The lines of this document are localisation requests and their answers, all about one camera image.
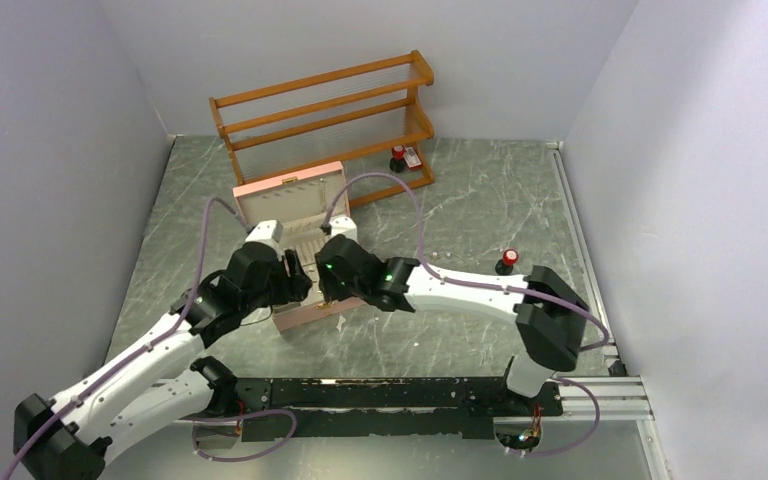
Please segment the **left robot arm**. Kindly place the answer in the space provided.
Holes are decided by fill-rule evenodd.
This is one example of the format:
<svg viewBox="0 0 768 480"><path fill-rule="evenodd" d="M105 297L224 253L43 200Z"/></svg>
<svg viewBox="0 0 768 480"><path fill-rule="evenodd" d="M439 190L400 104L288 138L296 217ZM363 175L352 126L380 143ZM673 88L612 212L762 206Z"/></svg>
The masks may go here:
<svg viewBox="0 0 768 480"><path fill-rule="evenodd" d="M296 252L246 240L226 268L206 278L147 333L77 384L15 409L10 476L96 479L126 450L169 424L194 416L220 420L238 411L237 377L205 350L272 308L306 298L312 281Z"/></svg>

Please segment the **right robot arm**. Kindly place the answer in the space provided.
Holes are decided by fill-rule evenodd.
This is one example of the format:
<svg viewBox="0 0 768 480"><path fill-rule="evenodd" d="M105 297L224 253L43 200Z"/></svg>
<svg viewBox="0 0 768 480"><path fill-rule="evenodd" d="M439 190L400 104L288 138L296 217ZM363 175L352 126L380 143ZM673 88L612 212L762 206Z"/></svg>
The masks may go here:
<svg viewBox="0 0 768 480"><path fill-rule="evenodd" d="M443 269L414 258L381 260L344 236L316 254L319 288L328 301L358 298L383 312L454 311L515 326L524 353L510 361L502 406L522 414L556 373L576 369L589 308L552 269L493 276Z"/></svg>

